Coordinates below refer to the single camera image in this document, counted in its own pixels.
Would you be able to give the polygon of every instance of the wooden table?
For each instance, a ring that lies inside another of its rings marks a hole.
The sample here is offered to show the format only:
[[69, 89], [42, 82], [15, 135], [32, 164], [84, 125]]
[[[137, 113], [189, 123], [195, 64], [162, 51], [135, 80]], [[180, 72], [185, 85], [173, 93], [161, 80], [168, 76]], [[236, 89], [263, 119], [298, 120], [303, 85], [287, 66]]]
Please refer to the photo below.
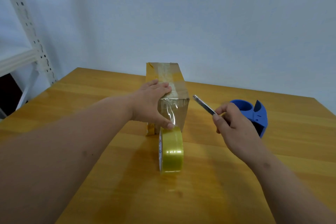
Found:
[[[144, 76], [78, 68], [0, 122], [0, 138], [57, 120], [110, 95], [130, 93]], [[336, 117], [313, 98], [187, 82], [210, 107], [260, 100], [265, 144], [336, 210]], [[161, 176], [158, 138], [130, 121], [111, 141], [57, 223], [273, 223], [249, 168], [190, 100], [183, 131], [184, 166]]]

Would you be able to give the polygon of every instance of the tape roll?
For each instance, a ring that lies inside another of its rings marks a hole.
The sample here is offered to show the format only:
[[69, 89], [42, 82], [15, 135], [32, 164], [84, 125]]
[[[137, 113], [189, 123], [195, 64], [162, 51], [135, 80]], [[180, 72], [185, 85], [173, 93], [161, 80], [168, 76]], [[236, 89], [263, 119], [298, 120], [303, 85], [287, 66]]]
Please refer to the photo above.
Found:
[[160, 129], [159, 134], [159, 166], [160, 172], [175, 173], [182, 170], [183, 141], [179, 127], [173, 130]]

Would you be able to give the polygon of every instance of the white wall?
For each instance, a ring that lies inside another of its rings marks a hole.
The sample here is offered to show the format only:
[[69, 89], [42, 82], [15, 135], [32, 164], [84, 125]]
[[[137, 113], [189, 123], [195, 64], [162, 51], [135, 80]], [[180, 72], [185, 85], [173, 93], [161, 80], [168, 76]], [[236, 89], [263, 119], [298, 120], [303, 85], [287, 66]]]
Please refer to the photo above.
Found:
[[178, 62], [187, 81], [315, 97], [336, 113], [336, 0], [27, 3], [59, 76]]

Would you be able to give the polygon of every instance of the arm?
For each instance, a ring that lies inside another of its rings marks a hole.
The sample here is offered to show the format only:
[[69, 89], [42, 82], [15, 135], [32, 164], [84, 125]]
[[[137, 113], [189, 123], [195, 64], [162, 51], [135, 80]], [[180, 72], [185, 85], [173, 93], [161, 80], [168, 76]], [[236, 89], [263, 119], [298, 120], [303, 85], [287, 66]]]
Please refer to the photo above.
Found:
[[0, 147], [0, 223], [54, 223], [112, 138], [129, 120], [172, 123], [157, 111], [168, 83], [149, 82]]
[[253, 124], [233, 103], [216, 109], [217, 132], [227, 147], [254, 172], [275, 221], [279, 223], [336, 223], [335, 215], [263, 144]]

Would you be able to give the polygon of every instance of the forearm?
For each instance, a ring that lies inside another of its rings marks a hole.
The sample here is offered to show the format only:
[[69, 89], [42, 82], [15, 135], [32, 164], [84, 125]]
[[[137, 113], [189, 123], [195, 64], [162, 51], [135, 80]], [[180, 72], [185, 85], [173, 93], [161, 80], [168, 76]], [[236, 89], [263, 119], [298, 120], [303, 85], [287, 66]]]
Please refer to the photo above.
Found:
[[277, 223], [335, 223], [334, 214], [271, 152], [267, 150], [262, 161], [248, 165]]
[[132, 113], [107, 98], [0, 147], [0, 222], [54, 223]]

